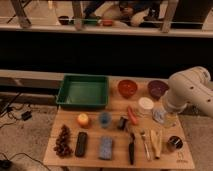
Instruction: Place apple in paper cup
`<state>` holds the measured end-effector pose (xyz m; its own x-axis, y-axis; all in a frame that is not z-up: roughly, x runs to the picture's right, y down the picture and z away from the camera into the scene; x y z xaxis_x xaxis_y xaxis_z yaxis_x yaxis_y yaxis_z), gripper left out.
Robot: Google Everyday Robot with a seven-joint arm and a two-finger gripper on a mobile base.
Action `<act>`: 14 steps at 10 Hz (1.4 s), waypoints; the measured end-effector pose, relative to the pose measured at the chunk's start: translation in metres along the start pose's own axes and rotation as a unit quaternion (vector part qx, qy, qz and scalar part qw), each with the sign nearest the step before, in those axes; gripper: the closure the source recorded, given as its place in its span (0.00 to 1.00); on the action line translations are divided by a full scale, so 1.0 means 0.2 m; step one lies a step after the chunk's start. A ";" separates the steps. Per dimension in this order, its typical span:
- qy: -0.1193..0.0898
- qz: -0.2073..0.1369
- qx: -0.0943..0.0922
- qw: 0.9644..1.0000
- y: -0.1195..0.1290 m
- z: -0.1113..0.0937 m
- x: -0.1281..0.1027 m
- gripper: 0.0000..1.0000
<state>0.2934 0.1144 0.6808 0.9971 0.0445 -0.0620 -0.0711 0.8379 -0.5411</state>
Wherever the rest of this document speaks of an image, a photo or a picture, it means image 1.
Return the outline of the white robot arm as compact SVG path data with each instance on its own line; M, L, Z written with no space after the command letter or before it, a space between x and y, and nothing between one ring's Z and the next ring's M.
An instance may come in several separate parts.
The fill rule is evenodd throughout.
M213 117L213 91L207 87L210 80L209 71L200 66L172 74L168 79L169 89L162 97L164 109L169 113L181 113L190 102Z

